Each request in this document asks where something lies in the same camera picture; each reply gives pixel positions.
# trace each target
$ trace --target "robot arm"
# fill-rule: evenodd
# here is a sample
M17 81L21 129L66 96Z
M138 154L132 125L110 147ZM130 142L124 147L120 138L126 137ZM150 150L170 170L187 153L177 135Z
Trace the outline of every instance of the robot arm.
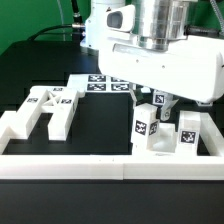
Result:
M203 103L220 98L224 42L184 35L188 7L189 1L135 0L108 12L101 72Z

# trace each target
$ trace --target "white block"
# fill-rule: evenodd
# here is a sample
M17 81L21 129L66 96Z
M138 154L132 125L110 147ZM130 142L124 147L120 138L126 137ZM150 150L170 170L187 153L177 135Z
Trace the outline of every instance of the white block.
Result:
M41 105L47 100L48 92L39 90L30 93L16 113L11 128L16 139L28 139L41 115Z
M196 156L200 133L200 113L180 111L176 153Z
M10 123L16 115L16 111L5 111L0 119L0 154L2 154L12 137Z
M159 124L158 141L153 145L153 151L174 153L177 142L175 125L168 123Z
M224 139L208 113L201 113L201 138L211 156L224 156Z
M49 140L65 141L78 105L79 93L66 89L48 124Z
M151 149L157 141L159 120L156 112L157 107L146 103L134 109L131 142L139 149Z
M70 90L77 90L79 92L79 98L84 97L85 96L85 88L83 87L83 82L87 83L88 82L88 76L87 75L79 75L78 77L79 79L73 80L72 75L69 76L69 81L68 81L68 85L67 87L64 86L33 86L30 89L30 92L36 92L36 91L40 91L40 90L47 90L48 92L50 92L51 94L53 94L53 96L61 96L63 94L64 91L66 91L67 89Z

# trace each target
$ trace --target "black table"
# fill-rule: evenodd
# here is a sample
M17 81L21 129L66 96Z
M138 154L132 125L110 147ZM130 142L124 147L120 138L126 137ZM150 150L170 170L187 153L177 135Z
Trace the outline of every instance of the black table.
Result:
M0 57L0 112L18 110L33 85L66 86L71 73L100 73L97 57L80 53L72 42L18 42L11 45ZM98 105L108 101L110 95L88 95L85 100ZM115 154L130 154L130 127L132 107L128 95L115 96L113 104L123 105L122 131L115 135L120 149ZM180 109L210 112L223 132L223 99L213 108L198 108L192 101L181 99L173 110L171 120L178 117ZM105 108L95 108L102 113ZM87 128L91 127L92 117ZM11 142L5 154L46 154L39 151L47 140L40 140L37 132L44 133L49 115L40 119L38 127L27 142ZM118 129L111 126L113 132ZM72 142L75 129L69 134ZM69 151L61 142L49 144L47 154L81 154ZM96 151L86 147L84 154L112 154L110 145L96 142ZM224 220L224 185L222 181L155 181L155 180L0 180L0 223L216 223Z

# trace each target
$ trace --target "metal cylinder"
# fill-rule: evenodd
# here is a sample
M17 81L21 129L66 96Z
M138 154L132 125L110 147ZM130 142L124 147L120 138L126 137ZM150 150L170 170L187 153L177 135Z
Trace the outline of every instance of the metal cylinder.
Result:
M183 36L189 3L174 0L133 0L140 47L166 51L170 40Z

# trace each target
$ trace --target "white robot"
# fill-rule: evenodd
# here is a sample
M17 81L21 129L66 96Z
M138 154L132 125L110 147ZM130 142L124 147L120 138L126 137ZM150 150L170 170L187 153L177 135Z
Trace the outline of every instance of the white robot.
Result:
M202 29L207 37L188 35L188 9L196 2L133 0L131 5L106 13L107 29L99 49L102 74L165 92L161 120L169 118L176 103L172 95L210 103L224 93L224 41L208 37L219 35L214 30ZM135 108L134 148L152 149L158 142L156 110L150 104ZM175 152L196 155L200 127L200 113L182 111L177 136L173 126L164 130L176 139Z

